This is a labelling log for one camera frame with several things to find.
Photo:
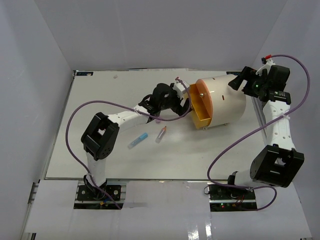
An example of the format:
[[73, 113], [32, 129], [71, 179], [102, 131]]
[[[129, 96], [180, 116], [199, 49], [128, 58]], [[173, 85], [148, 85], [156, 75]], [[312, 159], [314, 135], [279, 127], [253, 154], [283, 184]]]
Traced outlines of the cream round drawer organizer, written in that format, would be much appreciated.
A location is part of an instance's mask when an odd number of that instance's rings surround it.
[[236, 78], [234, 74], [201, 78], [196, 84], [204, 84], [212, 100], [212, 120], [208, 128], [238, 121], [246, 109], [246, 96], [233, 90], [228, 83]]

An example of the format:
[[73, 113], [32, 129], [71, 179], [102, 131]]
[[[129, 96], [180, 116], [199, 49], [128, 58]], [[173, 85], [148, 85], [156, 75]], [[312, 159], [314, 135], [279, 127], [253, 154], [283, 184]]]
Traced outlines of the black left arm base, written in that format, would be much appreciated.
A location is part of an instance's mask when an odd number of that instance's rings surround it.
[[[108, 193], [113, 200], [119, 201], [121, 199], [122, 186], [121, 185], [107, 185], [104, 188], [104, 191]], [[77, 201], [111, 201], [111, 199], [98, 190], [96, 193], [93, 193], [87, 186], [84, 184], [79, 185], [77, 189], [77, 194], [75, 199]]]

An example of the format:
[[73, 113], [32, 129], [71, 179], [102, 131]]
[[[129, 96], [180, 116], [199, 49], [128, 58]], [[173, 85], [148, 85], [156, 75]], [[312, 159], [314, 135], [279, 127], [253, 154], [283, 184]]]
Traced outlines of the orange tip clear highlighter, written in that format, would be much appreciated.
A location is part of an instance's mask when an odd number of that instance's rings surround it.
[[156, 142], [157, 144], [161, 142], [162, 138], [163, 138], [164, 135], [166, 134], [166, 131], [167, 131], [167, 127], [166, 127], [166, 126], [163, 127], [163, 128], [160, 130], [158, 136], [157, 136], [156, 139], [155, 139], [155, 142]]

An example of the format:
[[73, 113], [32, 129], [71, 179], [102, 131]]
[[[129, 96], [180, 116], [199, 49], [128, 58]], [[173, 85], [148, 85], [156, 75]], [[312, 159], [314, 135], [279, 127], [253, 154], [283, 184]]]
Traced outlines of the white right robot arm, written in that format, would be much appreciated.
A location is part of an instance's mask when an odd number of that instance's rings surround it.
[[291, 96], [285, 91], [290, 69], [275, 64], [270, 55], [262, 58], [262, 67], [255, 70], [244, 67], [228, 85], [238, 90], [246, 81], [242, 92], [262, 103], [266, 123], [266, 146], [252, 161], [246, 171], [235, 171], [227, 180], [226, 195], [236, 200], [244, 187], [272, 186], [286, 188], [290, 185], [305, 161], [297, 151], [290, 130]]

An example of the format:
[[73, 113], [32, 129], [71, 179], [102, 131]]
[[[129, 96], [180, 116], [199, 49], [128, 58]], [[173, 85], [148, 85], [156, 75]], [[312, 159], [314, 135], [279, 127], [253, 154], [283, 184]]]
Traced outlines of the yellow drawer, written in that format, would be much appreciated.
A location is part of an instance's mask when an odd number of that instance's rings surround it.
[[212, 121], [213, 105], [207, 90], [202, 83], [190, 85], [191, 117], [196, 129], [207, 128]]

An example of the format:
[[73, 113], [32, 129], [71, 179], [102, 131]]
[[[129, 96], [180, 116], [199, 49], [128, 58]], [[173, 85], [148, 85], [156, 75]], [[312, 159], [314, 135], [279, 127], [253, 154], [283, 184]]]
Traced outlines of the blue cap clear highlighter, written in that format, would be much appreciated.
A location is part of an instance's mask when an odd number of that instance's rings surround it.
[[127, 147], [129, 149], [134, 148], [136, 145], [138, 145], [139, 143], [141, 143], [143, 140], [145, 140], [148, 137], [148, 134], [145, 132], [142, 135], [140, 135], [139, 137], [137, 137], [135, 140], [133, 140]]

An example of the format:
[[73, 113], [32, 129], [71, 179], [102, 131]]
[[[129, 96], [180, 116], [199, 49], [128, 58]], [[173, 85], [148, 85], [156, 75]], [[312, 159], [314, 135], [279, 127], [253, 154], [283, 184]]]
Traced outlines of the aluminium rail right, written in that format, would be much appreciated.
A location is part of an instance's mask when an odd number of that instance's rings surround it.
[[262, 106], [260, 101], [257, 98], [248, 97], [249, 101], [252, 103], [253, 105], [253, 109], [254, 109], [254, 113], [255, 113], [255, 117], [257, 120], [257, 124], [258, 126], [256, 126], [254, 128], [255, 134], [258, 133], [258, 130], [263, 138], [263, 141], [265, 142], [267, 140], [267, 134], [266, 134], [266, 130], [264, 128], [262, 128], [264, 126], [264, 124], [266, 123], [263, 111], [262, 111]]

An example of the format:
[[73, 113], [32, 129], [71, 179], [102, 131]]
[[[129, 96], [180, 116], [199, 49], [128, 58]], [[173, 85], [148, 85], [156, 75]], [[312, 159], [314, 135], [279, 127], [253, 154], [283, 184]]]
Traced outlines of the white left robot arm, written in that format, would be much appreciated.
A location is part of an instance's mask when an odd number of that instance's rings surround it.
[[170, 85], [157, 84], [152, 94], [145, 96], [133, 110], [109, 115], [96, 113], [81, 137], [89, 170], [84, 184], [90, 196], [96, 200], [105, 196], [106, 158], [113, 151], [119, 133], [157, 119], [164, 110], [185, 116], [191, 110], [190, 105], [190, 85], [177, 80]]

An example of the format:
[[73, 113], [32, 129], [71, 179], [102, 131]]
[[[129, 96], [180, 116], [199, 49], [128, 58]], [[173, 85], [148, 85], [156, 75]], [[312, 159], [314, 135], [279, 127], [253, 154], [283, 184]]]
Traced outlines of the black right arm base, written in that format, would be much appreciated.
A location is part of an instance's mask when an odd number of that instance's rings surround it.
[[211, 212], [244, 212], [258, 209], [253, 191], [208, 184], [203, 193], [209, 198]]

